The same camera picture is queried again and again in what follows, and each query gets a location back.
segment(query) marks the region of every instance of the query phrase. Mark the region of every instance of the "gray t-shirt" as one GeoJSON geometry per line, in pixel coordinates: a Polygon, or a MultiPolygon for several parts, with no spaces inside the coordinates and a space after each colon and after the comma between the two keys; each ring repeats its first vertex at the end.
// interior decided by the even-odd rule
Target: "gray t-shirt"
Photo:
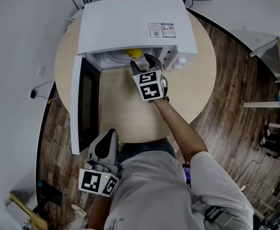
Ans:
{"type": "Polygon", "coordinates": [[[204,216],[192,197],[220,206],[253,229],[253,208],[237,184],[207,152],[190,161],[191,188],[182,165],[163,151],[138,154],[122,163],[105,230],[203,230],[204,216]]]}

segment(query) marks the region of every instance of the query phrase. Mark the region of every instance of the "round wooden table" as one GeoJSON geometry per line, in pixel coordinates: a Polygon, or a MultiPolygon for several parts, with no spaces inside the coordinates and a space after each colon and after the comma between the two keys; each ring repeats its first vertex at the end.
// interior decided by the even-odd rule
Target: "round wooden table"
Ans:
{"type": "MultiPolygon", "coordinates": [[[[194,60],[182,69],[164,71],[168,79],[170,104],[187,121],[194,120],[208,102],[216,79],[216,57],[211,40],[201,23],[190,13],[198,47],[194,60]]],[[[70,111],[71,81],[77,55],[81,19],[67,29],[55,61],[59,96],[70,111]]],[[[121,142],[138,143],[171,134],[154,104],[142,101],[132,79],[131,68],[103,70],[100,86],[100,133],[114,128],[121,142]]]]}

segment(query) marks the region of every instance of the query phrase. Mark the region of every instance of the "microwave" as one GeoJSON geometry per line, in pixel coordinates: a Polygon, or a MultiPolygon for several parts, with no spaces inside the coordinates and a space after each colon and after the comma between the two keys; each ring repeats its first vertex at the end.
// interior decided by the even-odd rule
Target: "microwave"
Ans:
{"type": "Polygon", "coordinates": [[[158,58],[166,71],[179,70],[197,54],[182,0],[102,0],[84,7],[75,56],[70,127],[72,153],[79,154],[99,135],[99,80],[105,69],[147,66],[126,49],[158,58]]]}

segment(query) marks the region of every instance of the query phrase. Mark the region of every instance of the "wall outlet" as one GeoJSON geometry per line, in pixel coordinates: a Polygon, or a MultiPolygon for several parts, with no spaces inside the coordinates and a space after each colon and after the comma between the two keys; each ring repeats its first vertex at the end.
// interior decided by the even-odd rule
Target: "wall outlet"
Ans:
{"type": "Polygon", "coordinates": [[[39,66],[39,70],[38,70],[38,76],[41,76],[43,77],[44,73],[45,73],[45,70],[46,68],[45,67],[42,67],[42,66],[39,66]]]}
{"type": "Polygon", "coordinates": [[[247,31],[247,26],[246,26],[245,24],[243,24],[243,25],[241,26],[241,28],[242,28],[244,31],[247,31]]]}
{"type": "Polygon", "coordinates": [[[254,38],[254,40],[259,43],[261,41],[261,38],[257,36],[256,38],[254,38]]]}

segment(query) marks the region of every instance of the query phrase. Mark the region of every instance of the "microwave door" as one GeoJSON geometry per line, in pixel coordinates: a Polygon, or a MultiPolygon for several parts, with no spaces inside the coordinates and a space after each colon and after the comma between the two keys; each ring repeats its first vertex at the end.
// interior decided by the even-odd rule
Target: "microwave door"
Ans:
{"type": "Polygon", "coordinates": [[[82,56],[75,57],[70,103],[72,153],[79,154],[99,135],[100,72],[82,56]]]}

